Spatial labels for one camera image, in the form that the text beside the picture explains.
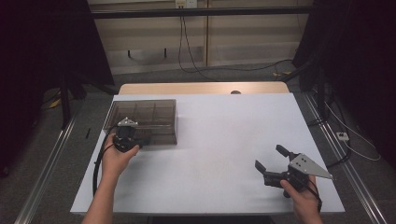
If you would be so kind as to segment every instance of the gray floor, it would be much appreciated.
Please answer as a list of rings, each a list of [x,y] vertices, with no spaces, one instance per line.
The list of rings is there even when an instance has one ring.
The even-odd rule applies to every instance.
[[[227,68],[252,69],[264,67],[267,64],[233,65]],[[147,72],[129,75],[114,76],[115,89],[123,83],[150,83],[150,82],[195,82],[208,81],[207,77],[218,81],[270,81],[276,80],[273,73],[291,71],[294,67],[289,63],[280,63],[276,68],[255,71],[236,70],[210,70],[204,71],[203,77],[198,73],[185,73],[180,70]],[[311,121],[315,117],[306,101],[304,93],[298,88],[298,80],[288,83],[290,91],[295,95],[297,103],[302,110],[305,120]],[[78,191],[79,181],[85,173],[92,151],[102,128],[106,112],[112,97],[87,86],[89,92],[84,101],[71,101],[74,112],[78,112],[76,124],[65,144],[64,152],[56,168],[51,174],[46,191],[35,211],[31,223],[79,223],[81,216],[69,213],[71,205]],[[343,109],[347,124],[356,130],[357,124]],[[329,119],[329,124],[337,131],[340,130],[334,117]],[[9,167],[10,175],[0,179],[0,223],[13,223],[21,211],[40,171],[43,168],[52,148],[61,132],[61,108],[43,110],[41,118],[35,126],[35,132],[29,138],[26,149],[19,155],[17,161]],[[336,160],[328,140],[319,125],[310,128],[318,145],[318,149],[326,163]],[[354,148],[368,156],[374,157],[375,151],[356,135],[351,135]],[[384,160],[367,161],[353,154],[351,163],[373,195],[380,211],[388,223],[396,223],[396,174]],[[361,198],[347,178],[344,165],[330,169],[335,176],[334,185],[338,190],[345,213],[324,215],[325,223],[374,223],[364,206]],[[275,223],[297,223],[293,214],[272,217]],[[146,223],[146,217],[131,217],[128,215],[115,215],[115,223]]]

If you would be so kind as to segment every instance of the white tabletop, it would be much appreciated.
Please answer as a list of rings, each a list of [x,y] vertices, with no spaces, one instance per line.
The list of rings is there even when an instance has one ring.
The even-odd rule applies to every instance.
[[[117,185],[114,212],[159,215],[272,215],[292,212],[283,189],[264,186],[255,169],[287,170],[282,145],[325,167],[291,93],[241,95],[117,95],[114,101],[176,99],[176,146],[147,146],[134,157]],[[72,213],[92,201],[93,162],[81,183]],[[317,178],[322,213],[344,212],[334,184]]]

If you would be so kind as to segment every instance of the black cable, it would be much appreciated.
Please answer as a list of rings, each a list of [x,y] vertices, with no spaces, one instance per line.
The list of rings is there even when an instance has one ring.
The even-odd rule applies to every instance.
[[[216,79],[214,79],[214,78],[204,76],[204,74],[202,74],[201,71],[200,71],[200,70],[197,68],[197,66],[195,65],[195,61],[194,61],[194,59],[192,58],[192,54],[191,54],[190,42],[189,42],[189,39],[188,39],[188,36],[187,36],[186,21],[184,20],[184,17],[180,17],[180,45],[179,45],[179,47],[178,47],[178,65],[180,66],[181,70],[183,70],[184,72],[189,73],[189,71],[185,70],[185,69],[181,66],[181,62],[180,62],[181,41],[182,41],[182,39],[183,39],[183,24],[184,24],[184,35],[186,36],[186,41],[187,41],[187,46],[188,46],[188,49],[189,49],[189,54],[190,54],[190,57],[191,57],[192,65],[194,65],[195,72],[198,72],[202,77],[204,77],[204,78],[206,78],[206,79],[209,79],[209,80],[218,82],[218,80],[216,80]]]
[[[345,117],[344,117],[344,113],[343,113],[343,111],[341,110],[340,105],[339,105],[336,101],[335,101],[335,104],[337,105],[338,110],[340,111],[341,120],[342,120],[345,124],[347,124],[346,119],[345,119]],[[341,130],[342,130],[343,132],[345,132],[345,133],[349,136],[349,129],[345,129],[345,130],[344,130],[344,129],[341,127]],[[352,146],[350,145],[350,140],[347,141],[346,144],[347,144],[349,147],[352,147]],[[345,155],[343,158],[341,158],[339,161],[336,161],[336,162],[334,162],[334,163],[332,163],[332,164],[330,164],[330,165],[326,165],[326,167],[329,169],[329,168],[334,167],[335,165],[338,165],[338,164],[341,164],[341,163],[343,163],[343,162],[348,161],[349,158],[350,158],[350,156],[352,155],[352,150],[351,150],[349,147],[346,149],[346,155]]]
[[[195,66],[195,62],[194,62],[194,60],[192,58],[192,55],[191,55],[191,48],[190,48],[189,38],[188,38],[188,35],[187,35],[187,32],[186,32],[186,22],[184,20],[184,17],[183,18],[180,17],[180,23],[181,23],[181,26],[180,26],[180,43],[179,43],[179,47],[178,47],[178,65],[179,65],[180,69],[183,72],[186,72],[186,73],[200,73],[200,75],[205,77],[205,78],[215,80],[215,79],[213,79],[211,77],[204,76],[203,74],[201,74],[201,72],[203,72],[203,71],[214,71],[214,70],[231,70],[231,71],[251,72],[251,71],[258,71],[258,70],[270,68],[270,67],[273,67],[273,66],[277,66],[278,64],[283,63],[283,62],[291,62],[292,61],[291,59],[285,59],[285,60],[281,60],[281,61],[278,61],[276,63],[270,64],[270,65],[266,65],[264,67],[249,68],[249,69],[226,68],[226,67],[198,69]],[[180,50],[181,50],[181,42],[182,42],[182,37],[183,37],[183,23],[184,23],[184,35],[186,37],[187,46],[188,46],[188,49],[189,49],[189,54],[190,54],[190,57],[191,57],[191,61],[192,61],[192,64],[194,65],[194,68],[195,68],[194,71],[189,71],[189,70],[186,70],[185,68],[183,68],[182,65],[181,65],[181,61],[180,61]]]
[[[105,152],[106,152],[110,147],[112,147],[113,145],[111,145],[111,146],[105,148],[104,150],[102,150],[102,149],[105,147],[106,140],[107,140],[107,138],[108,138],[108,135],[111,133],[111,130],[113,130],[113,128],[115,128],[116,126],[117,126],[117,125],[113,125],[113,126],[107,131],[107,133],[106,133],[106,135],[105,135],[105,139],[103,140],[103,143],[102,143],[102,145],[101,145],[101,147],[100,147],[100,151],[99,151],[98,157],[96,158],[95,167],[94,167],[94,169],[93,169],[93,177],[92,177],[92,193],[93,193],[93,196],[95,196],[96,190],[97,190],[97,188],[98,188],[98,173],[99,173],[99,166],[100,166],[100,163],[102,162],[102,158],[103,158],[103,156],[105,155]]]

